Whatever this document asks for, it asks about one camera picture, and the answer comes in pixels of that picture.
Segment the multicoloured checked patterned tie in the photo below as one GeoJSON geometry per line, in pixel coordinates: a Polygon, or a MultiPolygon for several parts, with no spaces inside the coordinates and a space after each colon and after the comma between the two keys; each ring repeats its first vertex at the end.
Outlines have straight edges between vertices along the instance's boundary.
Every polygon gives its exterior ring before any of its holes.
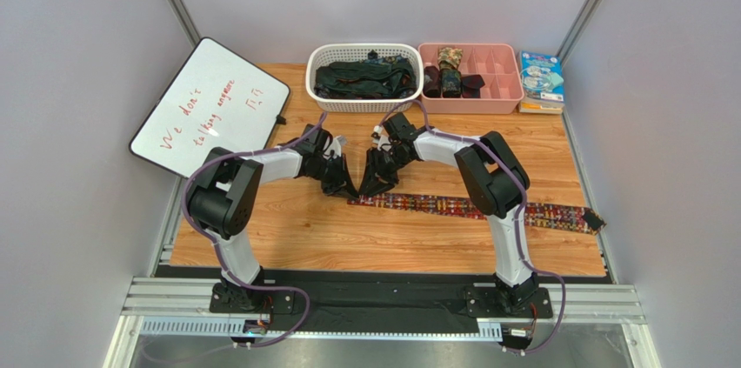
{"type": "MultiPolygon", "coordinates": [[[[417,211],[446,217],[484,219],[484,214],[466,197],[384,193],[374,197],[349,199],[347,204],[417,211]]],[[[547,203],[528,203],[524,209],[524,224],[593,236],[606,227],[606,222],[589,207],[547,203]]]]}

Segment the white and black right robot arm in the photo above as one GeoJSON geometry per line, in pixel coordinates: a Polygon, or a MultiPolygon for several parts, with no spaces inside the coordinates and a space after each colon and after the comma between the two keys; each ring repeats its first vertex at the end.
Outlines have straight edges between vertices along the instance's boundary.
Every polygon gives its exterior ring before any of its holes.
{"type": "Polygon", "coordinates": [[[497,253],[495,300],[515,315],[537,312],[539,280],[524,241],[524,209],[530,179],[501,134],[454,135],[411,124],[404,114],[388,116],[374,128],[359,192],[373,197],[393,189],[398,173],[414,162],[457,168],[470,201],[484,215],[497,253]]]}

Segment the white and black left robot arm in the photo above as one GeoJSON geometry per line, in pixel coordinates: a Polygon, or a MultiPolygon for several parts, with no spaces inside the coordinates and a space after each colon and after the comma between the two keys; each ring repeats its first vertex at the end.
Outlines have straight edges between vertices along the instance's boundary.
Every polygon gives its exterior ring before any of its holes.
{"type": "Polygon", "coordinates": [[[319,182],[325,196],[357,199],[343,141],[320,125],[278,147],[237,155],[214,148],[184,192],[184,214],[212,243],[221,266],[214,284],[214,313],[267,310],[277,288],[264,283],[264,268],[255,257],[247,225],[261,185],[307,177],[319,182]]]}

